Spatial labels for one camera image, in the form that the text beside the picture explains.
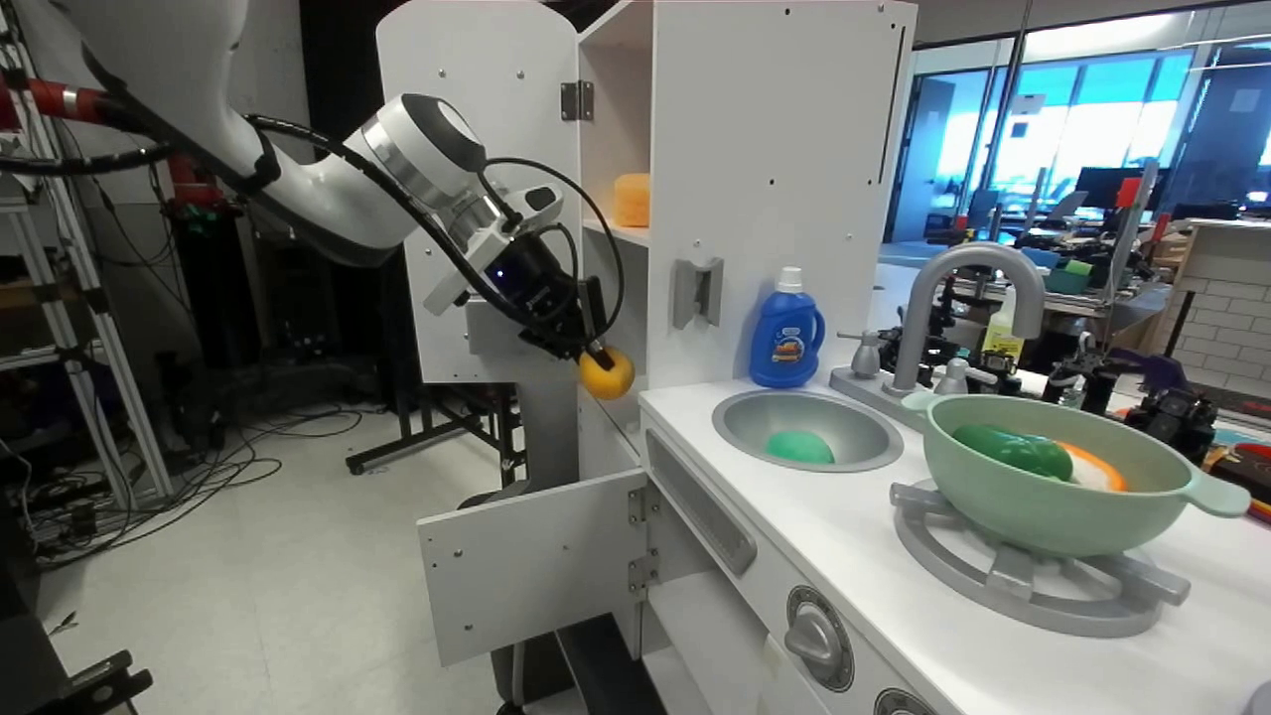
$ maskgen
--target light fixture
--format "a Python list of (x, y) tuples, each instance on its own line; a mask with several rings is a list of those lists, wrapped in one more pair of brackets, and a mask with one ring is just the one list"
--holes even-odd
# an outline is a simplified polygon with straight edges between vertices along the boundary
[(1109, 26), (1077, 26), (1029, 35), (1029, 62), (1059, 62), (1059, 56), (1105, 56), (1117, 47), (1147, 47), (1160, 40), (1176, 17), (1133, 17)]

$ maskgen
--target glass wall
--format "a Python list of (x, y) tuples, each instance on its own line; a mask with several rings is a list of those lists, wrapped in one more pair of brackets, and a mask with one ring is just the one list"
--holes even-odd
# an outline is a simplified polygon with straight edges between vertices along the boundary
[(1170, 160), (1192, 52), (1023, 64), (998, 160), (1004, 214), (1048, 210), (1085, 166)]
[(888, 244), (947, 244), (988, 160), (1010, 43), (962, 43), (917, 56)]
[(1072, 210), (1085, 166), (1166, 166), (1176, 202), (1271, 202), (1271, 5), (926, 47), (885, 244), (1015, 238)]

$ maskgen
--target dish soap bottle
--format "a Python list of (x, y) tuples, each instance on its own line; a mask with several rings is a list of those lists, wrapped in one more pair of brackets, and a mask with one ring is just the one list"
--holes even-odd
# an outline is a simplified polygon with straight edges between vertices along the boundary
[(803, 391), (816, 373), (827, 318), (803, 291), (803, 265), (780, 265), (778, 288), (758, 301), (750, 338), (750, 382), (767, 391)]
[(980, 354), (1004, 354), (1010, 366), (1020, 366), (1023, 338), (1015, 338), (1013, 328), (1015, 328), (1015, 288), (1004, 288), (1000, 310), (988, 318)]

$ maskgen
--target countertop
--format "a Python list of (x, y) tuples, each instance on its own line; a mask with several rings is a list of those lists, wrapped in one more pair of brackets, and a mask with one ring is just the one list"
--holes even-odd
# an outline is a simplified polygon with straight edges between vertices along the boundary
[(900, 651), (962, 713), (1240, 715), (1271, 679), (1271, 529), (1184, 510), (1139, 555), (1186, 575), (1186, 603), (1133, 642), (1051, 636), (947, 593), (896, 544), (888, 485), (927, 481), (912, 430), (900, 430), (905, 456), (880, 475), (794, 475), (713, 434), (713, 407), (745, 391), (755, 387), (648, 391), (644, 422), (673, 434), (737, 517), (786, 561), (812, 570), (851, 603), (851, 623)]
[(1198, 232), (1241, 232), (1241, 236), (1271, 236), (1271, 222), (1260, 218), (1186, 218)]
[(1271, 258), (1271, 222), (1192, 222), (1192, 254), (1260, 254)]

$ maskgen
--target green bowl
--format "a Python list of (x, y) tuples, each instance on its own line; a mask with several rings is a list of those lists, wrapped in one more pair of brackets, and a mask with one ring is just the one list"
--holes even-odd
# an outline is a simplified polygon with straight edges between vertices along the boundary
[[(962, 440), (962, 424), (1010, 424), (1111, 463), (1129, 493), (1039, 481)], [(1156, 540), (1184, 506), (1241, 517), (1252, 496), (1198, 475), (1176, 448), (1121, 422), (1020, 399), (941, 399), (926, 408), (926, 463), (937, 489), (983, 534), (1048, 555), (1117, 555)]]

